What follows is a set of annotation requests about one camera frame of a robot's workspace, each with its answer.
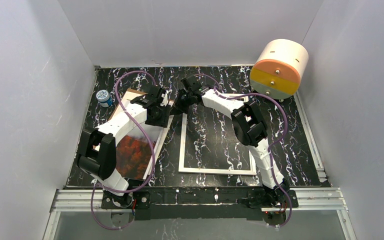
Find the white picture frame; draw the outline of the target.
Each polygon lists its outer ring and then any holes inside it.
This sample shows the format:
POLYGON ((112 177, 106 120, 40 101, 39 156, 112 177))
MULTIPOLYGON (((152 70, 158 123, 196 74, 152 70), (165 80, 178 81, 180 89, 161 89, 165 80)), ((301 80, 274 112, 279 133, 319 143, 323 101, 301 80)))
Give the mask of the white picture frame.
POLYGON ((180 173, 255 176, 255 160, 236 138, 231 119, 200 104, 182 115, 180 173))

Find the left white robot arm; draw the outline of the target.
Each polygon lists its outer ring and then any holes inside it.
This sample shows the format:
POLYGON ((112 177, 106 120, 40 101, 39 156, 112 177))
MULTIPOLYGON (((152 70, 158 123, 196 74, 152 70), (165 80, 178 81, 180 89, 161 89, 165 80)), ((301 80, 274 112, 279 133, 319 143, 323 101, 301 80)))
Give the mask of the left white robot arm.
POLYGON ((81 170, 116 196, 129 191, 129 170, 138 180, 150 175, 172 106, 167 92, 153 85, 144 93, 129 89, 121 102, 107 122, 82 130, 75 158, 81 170))

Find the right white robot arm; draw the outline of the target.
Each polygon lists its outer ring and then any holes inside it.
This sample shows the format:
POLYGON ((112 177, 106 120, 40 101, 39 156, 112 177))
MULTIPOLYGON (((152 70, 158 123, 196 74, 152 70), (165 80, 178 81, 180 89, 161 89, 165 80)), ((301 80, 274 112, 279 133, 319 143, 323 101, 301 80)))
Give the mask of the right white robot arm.
POLYGON ((268 142, 268 125, 254 101, 240 101, 241 96, 229 97, 216 88, 202 85, 195 76, 181 80, 171 115, 186 114, 189 107, 200 104, 214 109, 232 121, 237 140, 246 146, 261 174, 262 184, 270 190, 286 193, 289 189, 284 176, 275 164, 272 145, 268 142))

